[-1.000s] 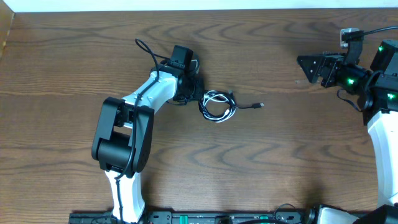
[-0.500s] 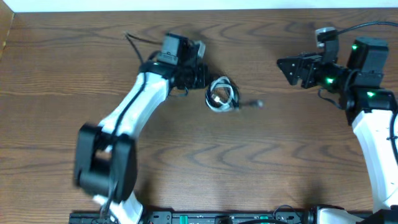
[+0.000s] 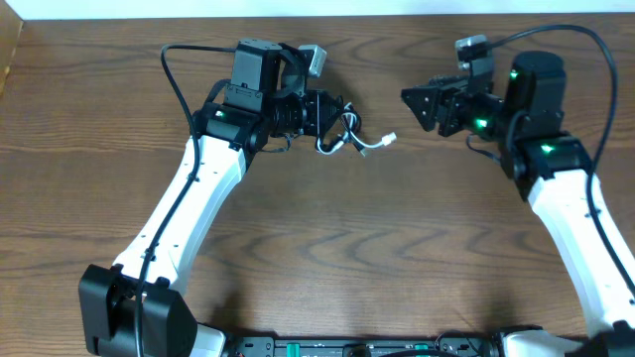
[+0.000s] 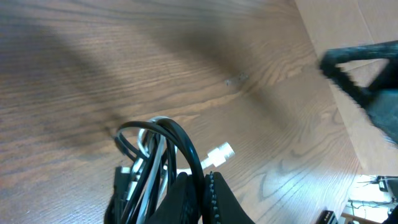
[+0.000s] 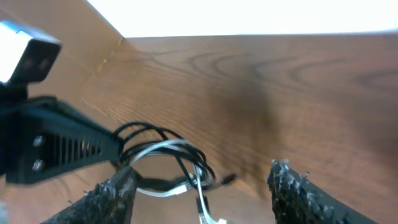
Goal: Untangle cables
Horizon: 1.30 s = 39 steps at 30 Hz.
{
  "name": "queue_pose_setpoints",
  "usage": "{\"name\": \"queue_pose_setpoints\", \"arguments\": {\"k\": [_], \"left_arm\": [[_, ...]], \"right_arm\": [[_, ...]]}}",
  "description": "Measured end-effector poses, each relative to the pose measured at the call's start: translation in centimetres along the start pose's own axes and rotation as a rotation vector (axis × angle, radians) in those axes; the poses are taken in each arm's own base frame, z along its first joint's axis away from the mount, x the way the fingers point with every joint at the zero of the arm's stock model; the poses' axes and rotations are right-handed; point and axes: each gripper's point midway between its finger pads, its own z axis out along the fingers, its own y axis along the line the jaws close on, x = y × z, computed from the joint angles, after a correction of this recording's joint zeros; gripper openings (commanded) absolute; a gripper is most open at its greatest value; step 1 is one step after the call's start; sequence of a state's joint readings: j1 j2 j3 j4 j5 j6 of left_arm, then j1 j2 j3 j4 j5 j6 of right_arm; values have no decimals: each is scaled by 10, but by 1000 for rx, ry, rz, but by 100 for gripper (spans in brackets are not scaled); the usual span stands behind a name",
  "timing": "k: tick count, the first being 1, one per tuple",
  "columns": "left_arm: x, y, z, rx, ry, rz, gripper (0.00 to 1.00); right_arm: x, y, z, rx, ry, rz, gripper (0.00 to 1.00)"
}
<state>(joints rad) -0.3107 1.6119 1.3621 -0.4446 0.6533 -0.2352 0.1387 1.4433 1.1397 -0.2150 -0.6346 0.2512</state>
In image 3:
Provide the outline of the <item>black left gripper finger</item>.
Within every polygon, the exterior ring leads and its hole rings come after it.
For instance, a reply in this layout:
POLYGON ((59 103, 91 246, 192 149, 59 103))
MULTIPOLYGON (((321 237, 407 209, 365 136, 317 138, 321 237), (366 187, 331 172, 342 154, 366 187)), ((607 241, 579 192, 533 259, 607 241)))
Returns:
POLYGON ((331 123, 343 110, 340 96, 333 97, 327 92, 321 92, 317 97, 317 114, 320 123, 331 123))
POLYGON ((316 137, 317 149, 334 149, 340 142, 342 133, 340 125, 335 123, 328 130, 320 129, 316 137))

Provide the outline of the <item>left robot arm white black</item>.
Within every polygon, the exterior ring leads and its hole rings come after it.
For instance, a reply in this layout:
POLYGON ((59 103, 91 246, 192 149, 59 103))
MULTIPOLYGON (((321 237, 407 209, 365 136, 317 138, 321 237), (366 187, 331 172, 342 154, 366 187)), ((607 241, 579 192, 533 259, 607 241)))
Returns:
POLYGON ((199 322, 184 296, 197 252, 230 192, 272 138, 321 140, 342 113, 339 99, 309 89, 326 53, 243 39, 233 68, 200 109, 179 168, 143 229, 108 268, 78 284, 87 351, 95 356, 220 356, 224 332, 199 322))

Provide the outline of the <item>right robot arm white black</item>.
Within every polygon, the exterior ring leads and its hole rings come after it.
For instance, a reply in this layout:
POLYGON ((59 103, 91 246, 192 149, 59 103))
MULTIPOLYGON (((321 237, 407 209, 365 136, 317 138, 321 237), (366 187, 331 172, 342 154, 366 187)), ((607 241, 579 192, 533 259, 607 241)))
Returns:
POLYGON ((580 302, 587 338, 512 327, 493 338, 501 356, 631 356, 634 353, 634 258, 590 173, 581 141, 562 130, 567 77, 547 52, 515 56, 504 97, 491 73, 441 76, 401 92, 426 131, 444 137, 469 130, 500 151, 498 163, 541 219, 565 263, 580 302))

